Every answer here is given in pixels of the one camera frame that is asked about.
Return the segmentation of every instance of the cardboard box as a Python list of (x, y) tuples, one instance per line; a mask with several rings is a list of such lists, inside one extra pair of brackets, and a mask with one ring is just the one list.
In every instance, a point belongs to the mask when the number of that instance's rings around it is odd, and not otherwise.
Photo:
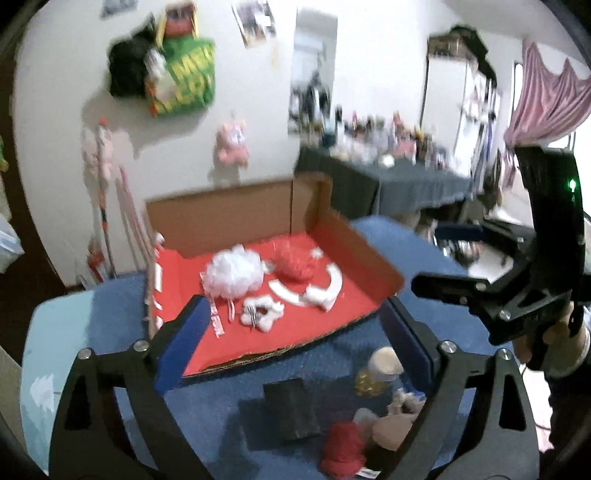
[[(151, 200), (147, 202), (147, 215), (151, 229), (164, 237), (165, 248), (177, 251), (183, 258), (213, 254), (237, 244), (247, 248), (248, 244), (276, 236), (308, 233), (339, 266), (343, 276), (351, 278), (379, 305), (395, 295), (404, 280), (330, 208), (331, 191), (332, 184), (327, 176), (307, 173), (294, 179)], [(150, 337), (157, 331), (152, 297), (154, 276), (151, 265), (147, 295)], [(357, 320), (360, 319), (352, 319), (339, 328)], [(318, 338), (334, 331), (324, 332)], [(285, 345), (265, 353), (244, 355), (223, 365), (208, 367), (204, 372), (279, 355), (301, 345)]]

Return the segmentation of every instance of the mirror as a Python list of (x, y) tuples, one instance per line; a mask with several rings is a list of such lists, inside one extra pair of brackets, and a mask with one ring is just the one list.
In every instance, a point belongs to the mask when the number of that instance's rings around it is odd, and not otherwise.
[(335, 81), (337, 18), (299, 9), (291, 63), (288, 132), (300, 134), (308, 123), (329, 115)]

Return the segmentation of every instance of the metal screw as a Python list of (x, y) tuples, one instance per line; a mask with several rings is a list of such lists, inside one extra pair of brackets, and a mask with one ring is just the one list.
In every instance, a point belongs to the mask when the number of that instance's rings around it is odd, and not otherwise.
[(150, 347), (146, 340), (138, 340), (134, 343), (134, 350), (136, 352), (145, 352)]
[(511, 358), (513, 358), (513, 356), (511, 355), (511, 352), (509, 350), (507, 350), (506, 348), (499, 348), (496, 353), (503, 360), (511, 360)]
[(90, 348), (83, 348), (78, 352), (78, 358), (80, 360), (88, 360), (92, 355), (92, 350)]
[(451, 340), (445, 340), (444, 342), (441, 342), (441, 349), (445, 353), (453, 353), (457, 350), (457, 345)]

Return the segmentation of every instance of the figurine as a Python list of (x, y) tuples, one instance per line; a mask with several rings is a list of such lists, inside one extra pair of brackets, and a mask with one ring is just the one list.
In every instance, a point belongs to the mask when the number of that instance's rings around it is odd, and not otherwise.
[(245, 123), (224, 124), (217, 132), (216, 159), (225, 165), (248, 166), (250, 155), (245, 143)]

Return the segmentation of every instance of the pink curtain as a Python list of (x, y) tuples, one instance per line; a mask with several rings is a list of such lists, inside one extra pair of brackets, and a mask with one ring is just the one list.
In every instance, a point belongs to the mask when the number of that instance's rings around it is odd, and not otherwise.
[(591, 113), (591, 77), (579, 80), (568, 60), (549, 71), (535, 43), (523, 44), (523, 90), (505, 132), (509, 149), (549, 143), (568, 135)]

